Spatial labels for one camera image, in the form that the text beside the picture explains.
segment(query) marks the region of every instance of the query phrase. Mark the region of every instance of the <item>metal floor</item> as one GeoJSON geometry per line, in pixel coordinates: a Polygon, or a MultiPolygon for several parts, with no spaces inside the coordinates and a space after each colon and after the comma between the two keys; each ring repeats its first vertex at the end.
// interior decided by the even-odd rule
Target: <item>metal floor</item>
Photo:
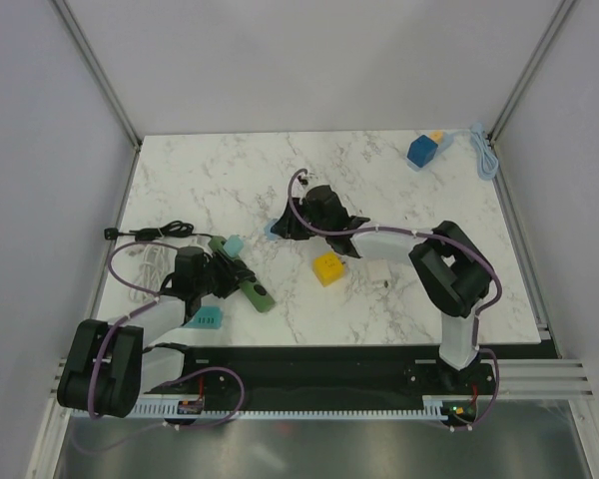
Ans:
{"type": "MultiPolygon", "coordinates": [[[[152,422],[72,419],[85,447],[152,422]]],[[[589,478],[566,402],[499,402],[473,432],[410,421],[240,420],[217,429],[150,431],[92,458],[65,444],[66,479],[589,478]]]]}

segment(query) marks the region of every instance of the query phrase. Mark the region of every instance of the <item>red wire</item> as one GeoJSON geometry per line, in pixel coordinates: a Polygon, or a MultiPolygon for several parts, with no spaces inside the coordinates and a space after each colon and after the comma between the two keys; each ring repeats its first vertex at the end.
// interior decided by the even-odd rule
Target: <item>red wire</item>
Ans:
{"type": "Polygon", "coordinates": [[[475,402],[477,402],[477,397],[479,397],[479,392],[477,391],[477,385],[473,384],[472,385],[472,399],[470,399],[470,404],[468,404],[468,407],[472,407],[475,402]]]}

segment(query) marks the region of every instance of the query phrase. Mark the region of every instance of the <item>black cable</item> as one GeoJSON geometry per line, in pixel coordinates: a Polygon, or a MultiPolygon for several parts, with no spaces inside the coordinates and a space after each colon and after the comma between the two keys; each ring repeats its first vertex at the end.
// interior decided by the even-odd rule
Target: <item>black cable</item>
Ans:
{"type": "Polygon", "coordinates": [[[120,232],[117,228],[106,228],[104,238],[105,240],[116,240],[119,237],[134,237],[135,241],[154,241],[158,238],[213,237],[205,233],[193,233],[193,229],[191,223],[175,220],[160,228],[142,228],[130,230],[128,233],[120,232]]]}

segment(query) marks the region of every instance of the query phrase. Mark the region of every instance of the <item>blue block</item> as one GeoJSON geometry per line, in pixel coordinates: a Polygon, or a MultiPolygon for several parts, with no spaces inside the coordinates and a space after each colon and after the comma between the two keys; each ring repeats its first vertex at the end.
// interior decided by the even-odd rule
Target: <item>blue block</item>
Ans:
{"type": "Polygon", "coordinates": [[[436,151],[437,144],[425,135],[421,135],[410,144],[406,157],[417,167],[423,168],[434,158],[436,151]]]}
{"type": "Polygon", "coordinates": [[[244,243],[242,242],[240,237],[236,235],[229,236],[229,239],[227,239],[227,242],[225,242],[223,246],[224,252],[229,257],[236,257],[238,254],[240,254],[240,251],[243,247],[244,243]]]}
{"type": "Polygon", "coordinates": [[[270,220],[267,225],[264,227],[264,236],[267,237],[267,240],[269,241],[275,241],[275,240],[279,240],[280,237],[278,235],[276,235],[275,233],[271,232],[271,228],[273,227],[273,225],[275,223],[277,223],[279,221],[279,219],[277,218],[273,218],[272,220],[270,220]]]}
{"type": "Polygon", "coordinates": [[[220,329],[222,327],[222,310],[217,306],[201,306],[195,313],[193,319],[183,327],[194,327],[196,329],[220,329]]]}

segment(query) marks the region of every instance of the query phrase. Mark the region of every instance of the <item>black plug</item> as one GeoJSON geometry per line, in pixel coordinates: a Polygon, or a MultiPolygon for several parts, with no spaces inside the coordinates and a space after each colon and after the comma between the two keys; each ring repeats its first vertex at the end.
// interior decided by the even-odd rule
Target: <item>black plug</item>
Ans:
{"type": "Polygon", "coordinates": [[[115,241],[120,237],[120,230],[117,228],[104,228],[104,239],[115,241]]]}

